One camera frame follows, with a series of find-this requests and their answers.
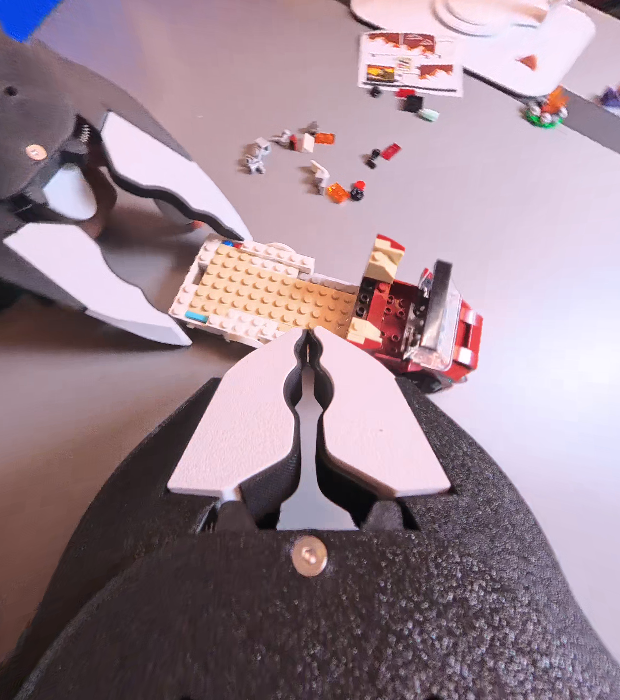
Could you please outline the person's left hand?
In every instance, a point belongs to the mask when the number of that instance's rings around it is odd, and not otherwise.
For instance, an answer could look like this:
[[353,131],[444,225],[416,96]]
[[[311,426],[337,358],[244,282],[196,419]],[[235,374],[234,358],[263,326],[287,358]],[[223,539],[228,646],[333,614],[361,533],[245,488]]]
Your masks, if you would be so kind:
[[96,211],[88,220],[79,226],[96,240],[106,227],[110,214],[117,202],[117,192],[107,169],[105,158],[92,158],[83,169],[84,177],[95,198]]

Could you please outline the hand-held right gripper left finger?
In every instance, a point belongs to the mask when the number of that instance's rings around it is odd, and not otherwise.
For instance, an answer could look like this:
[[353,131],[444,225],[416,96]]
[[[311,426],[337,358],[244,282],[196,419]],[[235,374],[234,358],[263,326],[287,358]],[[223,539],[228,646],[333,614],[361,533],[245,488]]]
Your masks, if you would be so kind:
[[168,480],[170,492],[246,500],[243,483],[290,455],[297,415],[286,382],[301,368],[305,338],[290,330],[224,374]]

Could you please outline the toy brick truck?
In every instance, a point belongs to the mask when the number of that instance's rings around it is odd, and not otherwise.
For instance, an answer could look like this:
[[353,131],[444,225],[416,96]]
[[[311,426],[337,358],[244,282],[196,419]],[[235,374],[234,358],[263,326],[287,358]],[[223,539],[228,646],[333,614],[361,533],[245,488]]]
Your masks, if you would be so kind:
[[482,316],[463,299],[453,266],[437,260],[417,284],[400,281],[405,248],[379,234],[359,283],[315,271],[280,243],[210,234],[169,308],[188,328],[260,347],[295,328],[324,328],[423,393],[462,384],[477,369]]

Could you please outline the sticker sheet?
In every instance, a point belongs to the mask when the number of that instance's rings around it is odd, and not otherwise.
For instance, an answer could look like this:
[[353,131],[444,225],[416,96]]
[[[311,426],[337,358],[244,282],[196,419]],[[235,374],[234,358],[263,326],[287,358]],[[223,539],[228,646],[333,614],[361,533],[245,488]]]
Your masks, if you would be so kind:
[[463,74],[463,43],[457,37],[398,31],[360,37],[360,88],[462,97]]

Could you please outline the toy brick campfire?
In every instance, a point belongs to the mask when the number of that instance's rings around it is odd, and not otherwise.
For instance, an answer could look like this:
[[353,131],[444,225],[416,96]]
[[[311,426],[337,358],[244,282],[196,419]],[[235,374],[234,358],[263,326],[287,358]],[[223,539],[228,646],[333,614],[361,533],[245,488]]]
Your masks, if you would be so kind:
[[568,96],[564,87],[559,85],[548,95],[528,101],[523,117],[530,124],[543,129],[553,129],[563,124],[568,117]]

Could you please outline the white book stand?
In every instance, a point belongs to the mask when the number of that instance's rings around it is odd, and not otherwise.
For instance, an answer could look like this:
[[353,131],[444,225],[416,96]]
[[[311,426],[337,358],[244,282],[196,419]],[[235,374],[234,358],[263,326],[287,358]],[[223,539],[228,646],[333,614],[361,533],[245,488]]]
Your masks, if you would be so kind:
[[[453,36],[463,67],[522,97],[557,88],[594,37],[594,23],[568,1],[350,1],[353,15],[377,30]],[[517,62],[534,54],[536,71]]]

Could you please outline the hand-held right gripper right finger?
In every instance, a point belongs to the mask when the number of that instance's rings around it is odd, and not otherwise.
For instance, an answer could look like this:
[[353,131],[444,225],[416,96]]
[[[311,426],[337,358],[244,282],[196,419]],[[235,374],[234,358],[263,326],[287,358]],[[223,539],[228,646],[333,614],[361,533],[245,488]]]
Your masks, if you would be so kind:
[[395,376],[325,328],[308,341],[331,468],[380,496],[448,491],[451,482]]

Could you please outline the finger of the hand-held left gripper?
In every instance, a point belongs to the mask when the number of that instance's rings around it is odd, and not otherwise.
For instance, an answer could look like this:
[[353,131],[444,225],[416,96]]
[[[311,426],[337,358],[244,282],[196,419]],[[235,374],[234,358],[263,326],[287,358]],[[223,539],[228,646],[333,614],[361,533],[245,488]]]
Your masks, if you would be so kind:
[[196,162],[112,111],[105,117],[101,143],[110,175],[121,188],[163,202],[230,240],[253,239],[230,201]]
[[97,243],[76,225],[29,223],[4,244],[69,293],[88,316],[164,345],[192,344],[169,315],[112,271]]

